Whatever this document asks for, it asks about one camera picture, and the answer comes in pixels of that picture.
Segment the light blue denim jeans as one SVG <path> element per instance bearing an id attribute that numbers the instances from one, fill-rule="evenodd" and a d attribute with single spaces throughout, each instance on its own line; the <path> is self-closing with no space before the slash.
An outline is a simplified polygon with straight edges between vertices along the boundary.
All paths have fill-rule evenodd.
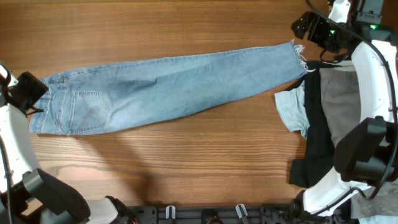
<path id="1" fill-rule="evenodd" d="M 92 135 L 177 119 L 302 77 L 293 42 L 78 68 L 42 79 L 34 134 Z"/>

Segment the right white rail clip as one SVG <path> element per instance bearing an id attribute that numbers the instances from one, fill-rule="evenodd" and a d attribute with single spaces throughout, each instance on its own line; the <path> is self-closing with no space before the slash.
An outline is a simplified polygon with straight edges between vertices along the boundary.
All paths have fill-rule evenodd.
<path id="1" fill-rule="evenodd" d="M 248 212 L 247 212 L 244 204 L 242 204 L 242 203 L 237 204 L 235 209 L 236 209 L 236 213 L 238 214 L 239 219 L 247 218 Z"/>

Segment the grey garment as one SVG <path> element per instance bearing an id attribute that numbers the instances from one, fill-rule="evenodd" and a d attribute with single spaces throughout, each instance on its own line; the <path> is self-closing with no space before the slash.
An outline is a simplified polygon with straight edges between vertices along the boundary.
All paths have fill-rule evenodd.
<path id="1" fill-rule="evenodd" d="M 353 66 L 320 69 L 321 104 L 336 146 L 355 126 L 361 116 L 361 101 L 357 74 Z M 397 215 L 397 181 L 387 182 L 378 195 L 366 200 L 356 194 L 351 197 L 351 217 Z"/>

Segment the black garment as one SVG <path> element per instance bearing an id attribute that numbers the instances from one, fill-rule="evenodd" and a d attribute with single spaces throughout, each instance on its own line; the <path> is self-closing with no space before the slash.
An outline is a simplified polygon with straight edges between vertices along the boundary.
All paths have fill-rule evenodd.
<path id="1" fill-rule="evenodd" d="M 335 146 L 321 104 L 320 69 L 354 65 L 351 62 L 344 66 L 310 62 L 309 66 L 311 71 L 301 79 L 301 83 L 305 82 L 304 105 L 310 123 L 307 147 L 303 159 L 292 161 L 289 183 L 299 187 L 312 187 L 332 168 L 341 174 L 343 181 L 364 180 L 371 185 L 376 183 L 381 178 L 389 157 L 389 147 L 382 146 L 381 142 L 390 137 L 391 125 L 374 115 L 366 115 L 361 109 L 359 124 Z M 362 77 L 355 67 L 354 70 L 358 78 L 362 108 Z"/>

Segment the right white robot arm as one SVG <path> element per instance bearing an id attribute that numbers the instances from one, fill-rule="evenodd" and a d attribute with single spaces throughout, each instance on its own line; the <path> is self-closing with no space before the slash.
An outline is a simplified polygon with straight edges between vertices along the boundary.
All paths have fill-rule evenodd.
<path id="1" fill-rule="evenodd" d="M 312 7 L 292 24 L 296 37 L 307 38 L 332 61 L 312 62 L 306 85 L 324 68 L 338 70 L 351 62 L 357 74 L 359 123 L 334 151 L 333 167 L 314 186 L 292 200 L 292 223 L 333 223 L 335 210 L 366 189 L 379 192 L 397 178 L 397 43 L 392 29 L 381 25 L 382 1 L 330 1 L 329 14 Z"/>

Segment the black mounting rail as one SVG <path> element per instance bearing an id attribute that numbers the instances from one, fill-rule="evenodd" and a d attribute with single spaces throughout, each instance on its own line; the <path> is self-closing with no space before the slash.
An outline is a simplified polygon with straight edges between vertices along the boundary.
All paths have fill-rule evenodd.
<path id="1" fill-rule="evenodd" d="M 299 211 L 290 211 L 287 204 L 264 204 L 245 206 L 247 218 L 239 219 L 236 206 L 233 207 L 175 207 L 176 219 L 165 219 L 166 207 L 135 206 L 131 207 L 137 215 L 137 223 L 144 224 L 282 224 L 282 223 L 343 223 L 340 214 L 330 217 L 310 217 Z"/>

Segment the left white rail clip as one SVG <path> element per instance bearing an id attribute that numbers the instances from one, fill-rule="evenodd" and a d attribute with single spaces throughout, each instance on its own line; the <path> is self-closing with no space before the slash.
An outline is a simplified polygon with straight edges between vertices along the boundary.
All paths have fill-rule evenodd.
<path id="1" fill-rule="evenodd" d="M 165 219 L 166 220 L 176 219 L 176 208 L 173 205 L 169 205 L 165 208 Z"/>

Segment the white rail clip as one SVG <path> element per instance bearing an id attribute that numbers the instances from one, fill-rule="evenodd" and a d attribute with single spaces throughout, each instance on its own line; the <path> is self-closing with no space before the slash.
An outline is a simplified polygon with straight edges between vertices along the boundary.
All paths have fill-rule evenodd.
<path id="1" fill-rule="evenodd" d="M 173 205 L 169 205 L 165 208 L 165 219 L 166 220 L 176 219 L 176 208 Z"/>
<path id="2" fill-rule="evenodd" d="M 242 203 L 237 204 L 235 209 L 236 209 L 236 213 L 238 214 L 239 219 L 247 218 L 248 212 L 247 212 L 244 204 L 242 204 Z"/>

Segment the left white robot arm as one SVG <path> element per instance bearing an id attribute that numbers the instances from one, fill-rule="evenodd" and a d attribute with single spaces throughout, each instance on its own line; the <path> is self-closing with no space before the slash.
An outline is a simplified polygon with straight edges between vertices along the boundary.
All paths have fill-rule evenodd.
<path id="1" fill-rule="evenodd" d="M 29 72 L 1 65 L 1 223 L 139 223 L 120 200 L 85 200 L 40 168 L 28 120 L 48 88 Z"/>

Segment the light blue shirt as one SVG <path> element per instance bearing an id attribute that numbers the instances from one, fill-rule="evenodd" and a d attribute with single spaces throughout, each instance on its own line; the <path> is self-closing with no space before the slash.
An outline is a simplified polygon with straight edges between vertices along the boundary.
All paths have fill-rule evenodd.
<path id="1" fill-rule="evenodd" d="M 276 93 L 275 105 L 278 114 L 290 131 L 298 131 L 304 139 L 307 138 L 307 131 L 310 123 L 305 111 L 305 82 L 302 82 L 297 88 L 289 91 Z"/>

